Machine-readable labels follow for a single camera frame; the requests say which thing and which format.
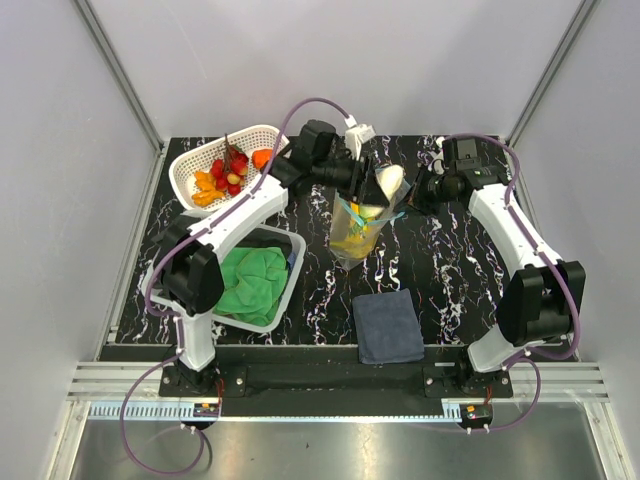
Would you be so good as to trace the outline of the orange fake ginger root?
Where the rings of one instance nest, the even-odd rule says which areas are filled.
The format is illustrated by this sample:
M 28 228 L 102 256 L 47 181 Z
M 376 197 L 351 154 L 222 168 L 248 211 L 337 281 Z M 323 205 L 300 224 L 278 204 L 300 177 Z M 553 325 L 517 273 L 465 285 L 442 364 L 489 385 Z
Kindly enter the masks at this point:
M 197 171 L 194 177 L 195 186 L 201 192 L 216 190 L 216 179 L 209 172 Z

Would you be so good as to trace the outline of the orange fake bell pepper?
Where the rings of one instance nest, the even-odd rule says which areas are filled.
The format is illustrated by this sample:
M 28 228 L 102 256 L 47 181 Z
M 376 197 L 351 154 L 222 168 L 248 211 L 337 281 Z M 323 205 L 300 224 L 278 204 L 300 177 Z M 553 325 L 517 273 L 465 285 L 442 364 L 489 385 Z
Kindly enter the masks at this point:
M 258 170 L 262 170 L 269 162 L 271 154 L 272 150 L 268 148 L 255 150 L 251 156 L 253 166 Z

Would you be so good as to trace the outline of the yellow fake banana bunch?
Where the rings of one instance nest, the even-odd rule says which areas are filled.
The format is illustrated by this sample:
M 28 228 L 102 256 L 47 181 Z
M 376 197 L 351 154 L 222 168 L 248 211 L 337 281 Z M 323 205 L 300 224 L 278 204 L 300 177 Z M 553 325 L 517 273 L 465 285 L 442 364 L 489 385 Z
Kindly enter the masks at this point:
M 379 225 L 360 225 L 351 217 L 341 218 L 331 226 L 329 248 L 337 257 L 360 260 L 375 247 Z

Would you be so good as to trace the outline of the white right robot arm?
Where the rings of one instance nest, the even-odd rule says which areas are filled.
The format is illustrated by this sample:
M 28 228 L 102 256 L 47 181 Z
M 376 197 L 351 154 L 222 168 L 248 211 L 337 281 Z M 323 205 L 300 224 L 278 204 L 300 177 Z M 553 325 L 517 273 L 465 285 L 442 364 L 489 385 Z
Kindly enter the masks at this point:
M 537 232 L 516 197 L 520 162 L 512 148 L 486 135 L 462 133 L 441 142 L 441 172 L 422 168 L 400 207 L 435 215 L 456 202 L 481 224 L 501 256 L 510 280 L 496 323 L 466 347 L 454 384 L 476 396 L 489 373 L 505 370 L 529 352 L 566 360 L 578 348 L 586 272 L 566 261 Z

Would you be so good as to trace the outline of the red fake strawberry bunch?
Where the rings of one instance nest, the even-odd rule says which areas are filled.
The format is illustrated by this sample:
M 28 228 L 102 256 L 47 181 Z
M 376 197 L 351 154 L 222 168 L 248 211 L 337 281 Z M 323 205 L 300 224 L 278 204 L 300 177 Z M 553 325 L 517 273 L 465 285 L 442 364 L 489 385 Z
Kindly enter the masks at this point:
M 232 144 L 228 136 L 223 143 L 223 155 L 213 161 L 209 173 L 216 179 L 216 189 L 237 196 L 248 174 L 249 158 L 242 149 Z

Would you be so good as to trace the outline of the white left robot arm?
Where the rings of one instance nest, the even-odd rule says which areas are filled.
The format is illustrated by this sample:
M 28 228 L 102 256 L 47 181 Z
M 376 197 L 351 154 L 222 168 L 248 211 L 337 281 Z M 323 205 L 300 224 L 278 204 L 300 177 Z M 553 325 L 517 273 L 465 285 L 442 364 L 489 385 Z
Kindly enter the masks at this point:
M 193 395 L 206 395 L 215 386 L 216 372 L 209 366 L 215 358 L 213 309 L 224 292 L 222 262 L 241 240 L 315 185 L 354 203 L 388 206 L 373 162 L 362 152 L 375 136 L 373 127 L 354 118 L 346 124 L 338 148 L 332 125 L 308 121 L 293 142 L 274 145 L 260 176 L 228 205 L 202 219 L 184 214 L 162 233 L 143 280 L 145 303 L 160 304 L 163 314 L 173 317 L 176 356 L 185 366 L 180 381 Z

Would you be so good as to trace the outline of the clear zip top bag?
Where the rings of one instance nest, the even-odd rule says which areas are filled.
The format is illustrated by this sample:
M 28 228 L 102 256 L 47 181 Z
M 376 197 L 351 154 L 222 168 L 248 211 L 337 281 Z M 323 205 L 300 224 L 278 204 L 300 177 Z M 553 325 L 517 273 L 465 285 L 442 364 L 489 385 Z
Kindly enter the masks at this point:
M 376 178 L 389 200 L 388 207 L 359 205 L 335 194 L 329 249 L 347 271 L 361 264 L 374 250 L 382 228 L 402 216 L 394 208 L 410 188 L 404 168 L 393 165 L 377 169 Z

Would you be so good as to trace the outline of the white fake daikon radish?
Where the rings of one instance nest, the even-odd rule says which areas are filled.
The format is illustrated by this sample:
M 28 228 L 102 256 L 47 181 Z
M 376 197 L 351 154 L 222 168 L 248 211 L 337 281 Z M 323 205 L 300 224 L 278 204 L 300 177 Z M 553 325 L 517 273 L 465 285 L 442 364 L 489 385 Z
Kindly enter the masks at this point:
M 390 165 L 376 170 L 376 179 L 386 198 L 391 201 L 404 181 L 404 169 Z

